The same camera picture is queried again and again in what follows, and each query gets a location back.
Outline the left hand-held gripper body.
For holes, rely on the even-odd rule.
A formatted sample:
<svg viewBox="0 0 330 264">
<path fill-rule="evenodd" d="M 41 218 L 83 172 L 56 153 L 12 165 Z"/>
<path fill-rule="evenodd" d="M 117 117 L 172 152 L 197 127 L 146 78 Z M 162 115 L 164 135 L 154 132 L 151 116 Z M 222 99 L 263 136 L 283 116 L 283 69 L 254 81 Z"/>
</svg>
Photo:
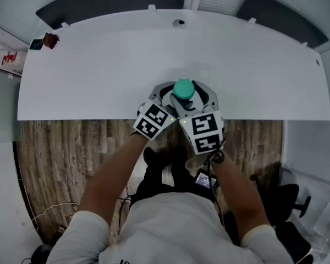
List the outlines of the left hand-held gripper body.
<svg viewBox="0 0 330 264">
<path fill-rule="evenodd" d="M 139 109 L 133 129 L 152 141 L 177 120 L 178 114 L 169 96 L 164 101 L 148 98 Z"/>
</svg>

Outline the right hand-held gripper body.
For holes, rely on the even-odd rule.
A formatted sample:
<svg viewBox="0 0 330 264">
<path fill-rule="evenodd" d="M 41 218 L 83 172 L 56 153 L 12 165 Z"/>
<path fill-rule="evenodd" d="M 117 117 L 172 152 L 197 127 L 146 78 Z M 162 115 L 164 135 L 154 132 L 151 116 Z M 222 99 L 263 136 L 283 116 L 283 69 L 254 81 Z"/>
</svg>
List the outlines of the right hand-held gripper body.
<svg viewBox="0 0 330 264">
<path fill-rule="evenodd" d="M 221 148 L 224 121 L 219 108 L 203 107 L 200 114 L 179 118 L 180 126 L 195 154 L 209 153 Z"/>
</svg>

